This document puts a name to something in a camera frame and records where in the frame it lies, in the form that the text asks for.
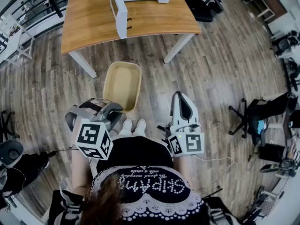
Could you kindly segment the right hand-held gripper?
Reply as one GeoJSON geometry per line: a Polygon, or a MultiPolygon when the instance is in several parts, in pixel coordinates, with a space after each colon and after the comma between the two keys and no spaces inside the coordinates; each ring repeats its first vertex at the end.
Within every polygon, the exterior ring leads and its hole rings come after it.
{"type": "Polygon", "coordinates": [[[204,133],[201,132],[199,114],[193,101],[184,93],[174,93],[171,102],[172,125],[168,142],[175,157],[204,153],[204,133]]]}

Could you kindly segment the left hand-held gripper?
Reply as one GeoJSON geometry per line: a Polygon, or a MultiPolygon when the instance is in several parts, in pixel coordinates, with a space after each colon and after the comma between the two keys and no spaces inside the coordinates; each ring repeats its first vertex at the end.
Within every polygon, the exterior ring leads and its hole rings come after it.
{"type": "Polygon", "coordinates": [[[74,145],[87,158],[107,160],[113,147],[109,132],[122,117],[118,103],[91,98],[79,106],[73,105],[65,115],[69,130],[75,134],[74,145]]]}

